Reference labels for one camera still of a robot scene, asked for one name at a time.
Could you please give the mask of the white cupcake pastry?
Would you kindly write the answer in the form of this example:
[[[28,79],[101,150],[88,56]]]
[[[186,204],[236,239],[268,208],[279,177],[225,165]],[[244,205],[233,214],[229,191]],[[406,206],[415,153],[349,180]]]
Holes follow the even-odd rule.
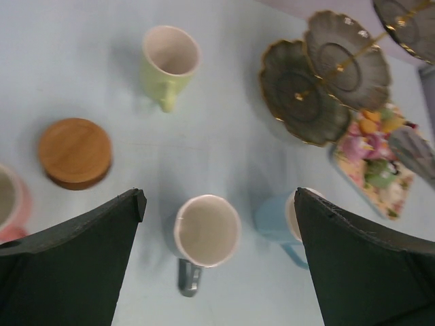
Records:
[[[404,194],[405,191],[399,183],[391,183],[382,191],[381,199],[384,203],[392,205],[401,201]]]

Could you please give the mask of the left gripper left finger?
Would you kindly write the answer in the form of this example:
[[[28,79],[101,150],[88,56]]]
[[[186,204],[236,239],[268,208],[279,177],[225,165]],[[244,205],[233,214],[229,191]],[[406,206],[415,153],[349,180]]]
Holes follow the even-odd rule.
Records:
[[[130,189],[1,245],[2,325],[111,325],[147,199]]]

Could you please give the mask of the green cupcake pastry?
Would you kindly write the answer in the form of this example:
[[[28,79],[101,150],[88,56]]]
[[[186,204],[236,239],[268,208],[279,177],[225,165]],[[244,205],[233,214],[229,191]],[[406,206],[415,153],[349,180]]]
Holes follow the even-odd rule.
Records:
[[[365,182],[379,189],[387,188],[400,174],[396,164],[386,159],[366,161]]]

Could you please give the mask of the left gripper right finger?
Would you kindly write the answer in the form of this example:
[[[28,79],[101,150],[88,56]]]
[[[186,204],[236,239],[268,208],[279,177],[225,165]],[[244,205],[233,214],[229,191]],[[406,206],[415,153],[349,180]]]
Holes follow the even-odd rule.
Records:
[[[433,325],[434,243],[306,188],[295,211],[325,325]]]

